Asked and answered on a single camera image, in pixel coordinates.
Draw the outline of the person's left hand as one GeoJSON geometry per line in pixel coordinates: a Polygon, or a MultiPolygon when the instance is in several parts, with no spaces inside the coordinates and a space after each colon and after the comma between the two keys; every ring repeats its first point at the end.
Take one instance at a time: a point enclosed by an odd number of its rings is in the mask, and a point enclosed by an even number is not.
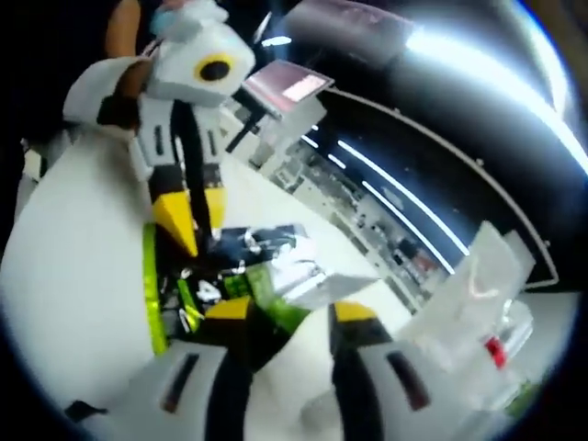
{"type": "Polygon", "coordinates": [[[141,125],[139,97],[152,70],[152,63],[141,61],[129,67],[114,92],[102,99],[96,116],[101,126],[137,131],[141,125]]]}

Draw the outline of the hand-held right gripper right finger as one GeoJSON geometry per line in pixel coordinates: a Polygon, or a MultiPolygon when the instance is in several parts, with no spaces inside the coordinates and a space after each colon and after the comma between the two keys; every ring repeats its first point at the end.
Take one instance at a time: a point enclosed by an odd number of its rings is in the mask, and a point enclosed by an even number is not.
{"type": "Polygon", "coordinates": [[[464,403],[424,352],[393,339],[369,307],[329,307],[332,383],[345,440],[456,440],[464,403]]]}

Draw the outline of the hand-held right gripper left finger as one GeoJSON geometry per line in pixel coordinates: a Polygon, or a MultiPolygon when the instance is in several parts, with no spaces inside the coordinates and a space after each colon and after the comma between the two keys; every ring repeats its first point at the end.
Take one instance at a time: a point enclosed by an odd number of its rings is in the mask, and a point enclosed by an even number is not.
{"type": "Polygon", "coordinates": [[[243,440],[253,372],[249,297],[209,309],[193,342],[175,342],[130,383],[132,440],[243,440]]]}

